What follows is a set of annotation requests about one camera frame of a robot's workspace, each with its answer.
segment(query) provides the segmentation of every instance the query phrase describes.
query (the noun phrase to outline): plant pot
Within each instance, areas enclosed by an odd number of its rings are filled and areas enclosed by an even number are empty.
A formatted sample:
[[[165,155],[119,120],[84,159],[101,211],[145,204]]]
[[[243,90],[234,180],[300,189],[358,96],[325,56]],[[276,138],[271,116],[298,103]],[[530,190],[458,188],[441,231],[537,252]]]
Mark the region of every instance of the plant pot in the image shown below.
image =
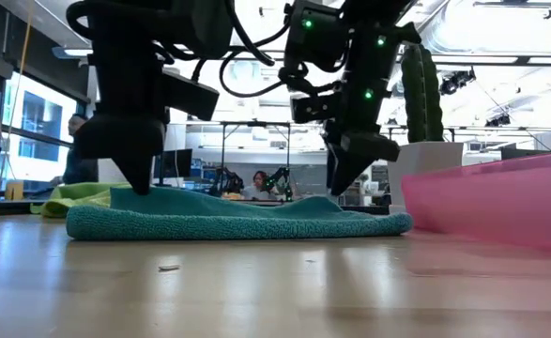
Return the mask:
[[[404,175],[423,174],[461,166],[463,146],[462,143],[456,142],[418,142],[401,146],[398,161],[388,162],[390,215],[406,212],[405,197],[401,189]]]

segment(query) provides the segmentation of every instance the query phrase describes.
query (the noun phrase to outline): wooden table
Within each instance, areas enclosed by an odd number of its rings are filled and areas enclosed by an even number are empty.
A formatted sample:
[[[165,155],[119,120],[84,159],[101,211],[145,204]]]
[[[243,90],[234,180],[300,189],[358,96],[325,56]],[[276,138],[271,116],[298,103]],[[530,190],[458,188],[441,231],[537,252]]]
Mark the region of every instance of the wooden table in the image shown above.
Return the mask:
[[[6,217],[0,337],[550,338],[551,253],[424,234],[76,242]]]

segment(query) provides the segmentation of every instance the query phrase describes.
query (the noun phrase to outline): pink plastic bin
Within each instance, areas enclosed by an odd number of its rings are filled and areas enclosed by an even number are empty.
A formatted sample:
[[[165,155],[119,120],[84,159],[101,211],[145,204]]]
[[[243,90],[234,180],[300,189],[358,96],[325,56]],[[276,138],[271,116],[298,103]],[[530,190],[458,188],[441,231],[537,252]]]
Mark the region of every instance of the pink plastic bin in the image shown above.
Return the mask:
[[[551,154],[404,177],[415,228],[551,249]]]

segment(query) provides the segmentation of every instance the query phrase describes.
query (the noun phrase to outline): green towel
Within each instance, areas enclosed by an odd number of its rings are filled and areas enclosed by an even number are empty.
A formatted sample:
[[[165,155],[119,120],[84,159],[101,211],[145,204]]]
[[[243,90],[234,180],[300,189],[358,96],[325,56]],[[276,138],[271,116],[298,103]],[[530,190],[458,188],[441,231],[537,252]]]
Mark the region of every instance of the green towel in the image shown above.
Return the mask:
[[[407,214],[343,211],[325,197],[257,207],[171,188],[152,188],[147,196],[111,189],[110,208],[75,206],[67,216],[67,233],[82,240],[396,236],[411,226]]]
[[[31,213],[41,214],[43,217],[65,218],[71,207],[109,207],[112,187],[129,186],[123,183],[78,183],[56,187],[48,202],[41,207],[31,205]]]

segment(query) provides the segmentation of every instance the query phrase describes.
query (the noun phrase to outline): cactus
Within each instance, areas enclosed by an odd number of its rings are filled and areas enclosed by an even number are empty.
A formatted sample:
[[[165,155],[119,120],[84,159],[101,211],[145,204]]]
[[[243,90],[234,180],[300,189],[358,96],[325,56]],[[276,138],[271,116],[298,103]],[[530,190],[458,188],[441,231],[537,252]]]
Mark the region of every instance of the cactus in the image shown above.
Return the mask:
[[[408,46],[401,67],[408,142],[444,141],[439,83],[432,54],[422,45]]]

